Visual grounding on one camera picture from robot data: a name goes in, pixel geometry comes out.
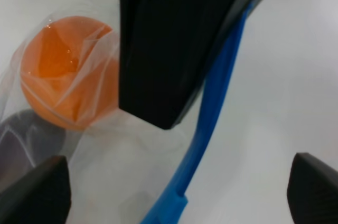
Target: blue plastic handle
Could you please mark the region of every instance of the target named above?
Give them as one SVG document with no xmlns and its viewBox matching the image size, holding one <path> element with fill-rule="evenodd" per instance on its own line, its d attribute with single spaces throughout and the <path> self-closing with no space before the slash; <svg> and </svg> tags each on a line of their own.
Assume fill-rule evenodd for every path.
<svg viewBox="0 0 338 224">
<path fill-rule="evenodd" d="M 206 77 L 196 131 L 185 157 L 141 224 L 178 223 L 187 204 L 185 191 L 208 146 L 227 93 L 247 13 L 234 26 Z"/>
</svg>

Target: clear plastic bag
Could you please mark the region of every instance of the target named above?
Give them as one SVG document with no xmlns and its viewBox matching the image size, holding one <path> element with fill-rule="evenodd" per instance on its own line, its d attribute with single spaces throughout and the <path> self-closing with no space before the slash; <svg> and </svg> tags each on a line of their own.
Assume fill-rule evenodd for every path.
<svg viewBox="0 0 338 224">
<path fill-rule="evenodd" d="M 0 191 L 65 155 L 68 224 L 142 220 L 189 142 L 118 109 L 118 59 L 119 0 L 74 0 L 23 41 L 0 82 Z"/>
</svg>

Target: orange ball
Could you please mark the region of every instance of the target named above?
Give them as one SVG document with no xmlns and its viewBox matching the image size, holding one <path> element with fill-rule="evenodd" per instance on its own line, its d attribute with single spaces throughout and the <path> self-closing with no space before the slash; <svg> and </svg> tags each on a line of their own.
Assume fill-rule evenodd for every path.
<svg viewBox="0 0 338 224">
<path fill-rule="evenodd" d="M 67 129 L 83 130 L 118 106 L 119 37 L 97 20 L 62 18 L 26 47 L 21 87 L 34 111 Z"/>
</svg>

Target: white surface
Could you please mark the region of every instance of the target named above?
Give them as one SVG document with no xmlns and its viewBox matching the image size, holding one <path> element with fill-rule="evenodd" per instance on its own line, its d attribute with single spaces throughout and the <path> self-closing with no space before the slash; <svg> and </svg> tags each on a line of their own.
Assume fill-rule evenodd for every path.
<svg viewBox="0 0 338 224">
<path fill-rule="evenodd" d="M 0 70 L 67 0 L 0 0 Z M 296 152 L 338 169 L 338 0 L 264 0 L 250 16 L 217 128 L 188 189 L 185 223 L 292 223 Z M 199 102 L 182 124 L 194 130 Z"/>
</svg>

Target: white table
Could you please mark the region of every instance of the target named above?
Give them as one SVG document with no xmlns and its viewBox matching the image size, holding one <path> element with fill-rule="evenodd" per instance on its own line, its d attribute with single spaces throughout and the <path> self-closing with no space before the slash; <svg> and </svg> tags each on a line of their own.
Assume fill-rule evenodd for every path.
<svg viewBox="0 0 338 224">
<path fill-rule="evenodd" d="M 0 71 L 67 0 L 0 0 Z M 192 135 L 199 101 L 181 127 Z M 264 0 L 247 21 L 211 143 L 180 223 L 292 223 L 296 152 L 338 169 L 338 0 Z"/>
</svg>

